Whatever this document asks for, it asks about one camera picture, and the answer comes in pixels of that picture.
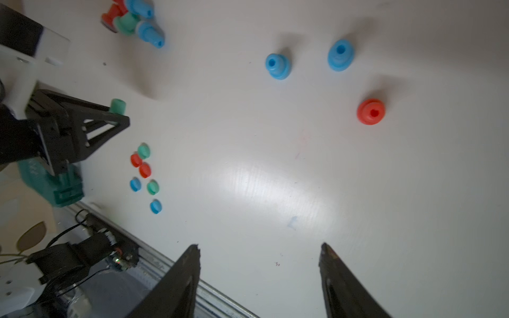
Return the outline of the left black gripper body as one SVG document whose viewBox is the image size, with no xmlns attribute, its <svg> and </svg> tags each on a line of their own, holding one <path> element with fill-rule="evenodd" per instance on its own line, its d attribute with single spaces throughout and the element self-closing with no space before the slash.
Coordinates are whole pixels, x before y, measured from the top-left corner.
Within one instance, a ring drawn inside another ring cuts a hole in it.
<svg viewBox="0 0 509 318">
<path fill-rule="evenodd" d="M 1 104 L 1 164 L 37 158 L 51 175 L 66 172 L 76 159 L 71 120 L 74 107 L 86 102 L 56 91 L 36 90 L 25 109 L 26 119 L 16 119 Z"/>
</svg>

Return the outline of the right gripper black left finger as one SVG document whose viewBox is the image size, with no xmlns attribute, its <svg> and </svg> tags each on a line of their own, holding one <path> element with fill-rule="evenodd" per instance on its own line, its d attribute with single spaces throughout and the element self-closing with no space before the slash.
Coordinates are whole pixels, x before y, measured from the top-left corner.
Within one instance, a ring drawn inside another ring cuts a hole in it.
<svg viewBox="0 0 509 318">
<path fill-rule="evenodd" d="M 200 270 L 200 249 L 190 245 L 127 317 L 193 317 Z"/>
</svg>

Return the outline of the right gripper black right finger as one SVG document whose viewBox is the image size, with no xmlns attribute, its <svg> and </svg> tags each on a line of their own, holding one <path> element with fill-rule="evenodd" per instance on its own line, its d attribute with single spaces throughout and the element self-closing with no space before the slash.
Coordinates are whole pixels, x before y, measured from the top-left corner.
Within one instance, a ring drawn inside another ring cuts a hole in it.
<svg viewBox="0 0 509 318">
<path fill-rule="evenodd" d="M 327 243 L 321 246 L 319 271 L 328 318 L 390 316 Z"/>
</svg>

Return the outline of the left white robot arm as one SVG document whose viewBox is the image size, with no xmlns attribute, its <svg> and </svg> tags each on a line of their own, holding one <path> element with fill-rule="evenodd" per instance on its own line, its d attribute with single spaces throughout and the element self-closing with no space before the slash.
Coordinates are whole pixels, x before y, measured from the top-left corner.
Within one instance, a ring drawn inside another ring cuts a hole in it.
<svg viewBox="0 0 509 318">
<path fill-rule="evenodd" d="M 75 165 L 130 125 L 122 111 L 50 90 L 37 90 L 29 100 L 26 119 L 1 112 L 1 163 L 17 162 L 23 181 L 56 207 L 84 197 Z M 77 244 L 52 239 L 26 261 L 41 271 L 47 292 L 61 292 L 81 282 L 90 268 L 107 257 L 127 255 L 126 240 L 109 229 L 78 222 L 91 237 Z"/>
</svg>

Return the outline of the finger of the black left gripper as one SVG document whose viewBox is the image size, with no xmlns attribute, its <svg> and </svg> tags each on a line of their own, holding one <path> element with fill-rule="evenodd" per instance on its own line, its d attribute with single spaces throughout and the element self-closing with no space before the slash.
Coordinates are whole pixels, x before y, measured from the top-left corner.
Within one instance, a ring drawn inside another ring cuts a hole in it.
<svg viewBox="0 0 509 318">
<path fill-rule="evenodd" d="M 66 159 L 87 159 L 108 140 L 130 126 L 127 116 L 109 107 L 50 90 L 39 91 L 39 104 L 56 120 L 66 141 Z"/>
</svg>

